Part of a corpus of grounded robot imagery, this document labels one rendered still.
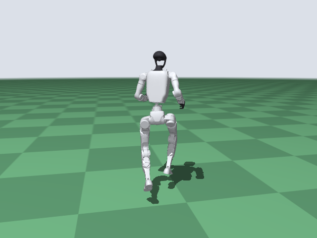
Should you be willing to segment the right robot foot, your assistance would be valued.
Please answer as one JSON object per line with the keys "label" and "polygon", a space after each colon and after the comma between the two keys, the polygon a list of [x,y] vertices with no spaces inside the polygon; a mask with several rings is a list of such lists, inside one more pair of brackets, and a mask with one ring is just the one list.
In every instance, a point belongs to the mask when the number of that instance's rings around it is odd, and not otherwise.
{"label": "right robot foot", "polygon": [[171,171],[171,169],[169,169],[169,167],[165,168],[163,173],[164,174],[173,174],[173,172]]}

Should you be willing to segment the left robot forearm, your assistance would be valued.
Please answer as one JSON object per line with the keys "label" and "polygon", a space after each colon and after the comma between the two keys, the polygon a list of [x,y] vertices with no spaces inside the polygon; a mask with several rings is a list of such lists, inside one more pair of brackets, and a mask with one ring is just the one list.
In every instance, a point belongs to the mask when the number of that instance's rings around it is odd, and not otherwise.
{"label": "left robot forearm", "polygon": [[148,100],[148,97],[143,95],[143,98],[142,98],[141,100],[138,100],[138,101],[143,101],[143,102],[145,102],[145,101],[147,101],[147,100]]}

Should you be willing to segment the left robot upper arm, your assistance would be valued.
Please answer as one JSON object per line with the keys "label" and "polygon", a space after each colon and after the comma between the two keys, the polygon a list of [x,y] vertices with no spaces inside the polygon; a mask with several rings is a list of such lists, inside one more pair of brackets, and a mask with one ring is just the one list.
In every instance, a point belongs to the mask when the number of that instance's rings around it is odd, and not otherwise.
{"label": "left robot upper arm", "polygon": [[137,84],[136,93],[134,95],[135,99],[141,100],[143,98],[142,91],[143,91],[144,86],[145,86],[146,76],[147,76],[147,73],[142,73],[139,76],[139,81]]}

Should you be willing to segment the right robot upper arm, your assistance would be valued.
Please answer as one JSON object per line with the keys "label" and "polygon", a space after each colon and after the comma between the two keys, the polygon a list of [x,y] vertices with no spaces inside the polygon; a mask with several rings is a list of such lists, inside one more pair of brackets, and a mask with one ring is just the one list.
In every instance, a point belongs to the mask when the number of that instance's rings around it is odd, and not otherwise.
{"label": "right robot upper arm", "polygon": [[172,87],[173,87],[173,96],[176,97],[180,97],[180,90],[179,90],[179,81],[178,81],[178,77],[176,75],[175,72],[168,72],[168,78],[171,81]]}

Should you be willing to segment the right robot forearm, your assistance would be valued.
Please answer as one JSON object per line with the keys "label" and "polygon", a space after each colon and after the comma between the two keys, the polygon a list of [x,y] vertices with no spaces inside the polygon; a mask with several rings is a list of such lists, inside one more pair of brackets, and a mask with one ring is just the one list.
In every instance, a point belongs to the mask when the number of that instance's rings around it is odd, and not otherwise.
{"label": "right robot forearm", "polygon": [[181,94],[181,96],[180,97],[176,97],[176,100],[177,100],[178,104],[184,104],[184,99],[183,99],[183,95],[182,95],[181,90],[180,90],[180,94]]}

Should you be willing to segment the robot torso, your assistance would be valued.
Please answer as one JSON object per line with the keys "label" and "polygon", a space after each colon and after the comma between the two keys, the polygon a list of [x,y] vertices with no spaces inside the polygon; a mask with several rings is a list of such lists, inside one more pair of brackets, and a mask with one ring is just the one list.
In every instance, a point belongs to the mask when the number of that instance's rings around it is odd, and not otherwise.
{"label": "robot torso", "polygon": [[162,105],[168,98],[170,80],[168,78],[168,71],[148,71],[146,76],[146,94],[149,102],[155,103],[150,112],[150,124],[160,125],[164,124],[164,111]]}

